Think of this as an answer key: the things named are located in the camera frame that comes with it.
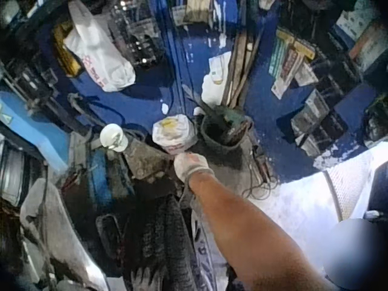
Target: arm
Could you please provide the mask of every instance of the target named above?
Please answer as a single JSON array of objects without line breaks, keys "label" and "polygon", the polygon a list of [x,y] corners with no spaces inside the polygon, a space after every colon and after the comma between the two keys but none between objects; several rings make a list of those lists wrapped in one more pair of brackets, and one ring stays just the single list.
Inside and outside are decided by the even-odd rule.
[{"label": "arm", "polygon": [[204,165],[197,171],[189,168],[189,186],[217,246],[242,282],[253,290],[326,290],[324,280],[282,228],[225,188]]}]

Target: bucket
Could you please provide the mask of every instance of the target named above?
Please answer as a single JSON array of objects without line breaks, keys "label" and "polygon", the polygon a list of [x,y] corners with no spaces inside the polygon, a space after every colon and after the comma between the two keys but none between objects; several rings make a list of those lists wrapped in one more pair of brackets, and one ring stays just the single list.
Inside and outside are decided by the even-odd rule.
[{"label": "bucket", "polygon": [[242,143],[248,129],[249,128],[247,127],[245,131],[241,133],[241,139],[238,142],[236,142],[236,144],[226,146],[226,145],[220,144],[218,141],[211,138],[211,136],[221,135],[221,132],[220,132],[220,129],[217,127],[216,124],[214,124],[214,122],[210,117],[206,115],[201,123],[201,134],[202,134],[202,137],[204,138],[206,145],[212,150],[223,154],[229,153],[232,150],[237,149]]}]

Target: work glove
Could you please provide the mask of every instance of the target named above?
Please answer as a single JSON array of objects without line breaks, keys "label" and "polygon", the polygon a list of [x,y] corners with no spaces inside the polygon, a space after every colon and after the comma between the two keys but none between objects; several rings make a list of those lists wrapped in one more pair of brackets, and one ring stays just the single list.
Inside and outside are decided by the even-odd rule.
[{"label": "work glove", "polygon": [[214,172],[206,161],[204,156],[196,153],[180,153],[174,160],[175,173],[178,178],[187,183],[192,174],[197,172],[206,172],[214,176]]},{"label": "work glove", "polygon": [[149,267],[145,269],[138,269],[137,272],[131,273],[131,283],[133,291],[162,291],[163,275],[165,269],[161,272],[157,270],[151,276]]}]

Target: white floor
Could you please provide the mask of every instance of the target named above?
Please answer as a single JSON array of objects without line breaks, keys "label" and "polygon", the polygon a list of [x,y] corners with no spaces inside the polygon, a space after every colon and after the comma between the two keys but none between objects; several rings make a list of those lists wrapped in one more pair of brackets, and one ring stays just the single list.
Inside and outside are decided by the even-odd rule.
[{"label": "white floor", "polygon": [[[374,172],[386,161],[388,161],[388,142],[382,142],[362,155],[329,170],[329,172],[336,172],[337,176],[340,175],[333,183],[336,183],[336,187],[342,187],[342,189],[346,189],[346,187],[354,188],[352,177],[359,171],[363,170],[367,173],[366,176],[364,175],[361,187],[358,187],[360,198],[354,203],[355,207],[352,207],[351,218],[363,217],[369,201]],[[363,165],[363,167],[368,169],[357,169],[355,165]],[[224,174],[221,173],[222,170],[215,169],[216,175],[217,171],[220,171],[219,174],[222,177],[222,174]],[[246,173],[234,173],[233,175],[240,175],[238,179],[244,181],[245,187],[249,186],[249,179]],[[229,186],[236,193],[241,193],[241,189],[244,188],[244,186]],[[263,190],[259,190],[256,194],[261,196]],[[298,181],[281,184],[275,190],[272,190],[271,195],[264,201],[250,200],[278,223],[298,243],[307,259],[317,271],[323,272],[320,252],[321,243],[325,240],[328,232],[339,221],[333,195],[323,173],[317,173]],[[227,284],[227,279],[224,276],[225,260],[218,252],[212,239],[210,239],[210,244],[212,245],[211,248],[214,248],[212,255],[218,274],[218,290],[223,291]]]}]

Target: forearm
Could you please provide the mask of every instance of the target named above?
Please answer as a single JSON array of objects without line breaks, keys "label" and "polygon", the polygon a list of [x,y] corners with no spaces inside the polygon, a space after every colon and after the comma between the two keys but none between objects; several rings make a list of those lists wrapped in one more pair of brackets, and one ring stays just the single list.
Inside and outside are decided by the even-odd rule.
[{"label": "forearm", "polygon": [[236,196],[212,175],[194,173],[189,185],[221,253],[243,282],[251,287],[276,284],[272,289],[276,290],[289,287],[283,283],[290,284],[294,276],[310,276],[298,246],[260,209]]}]

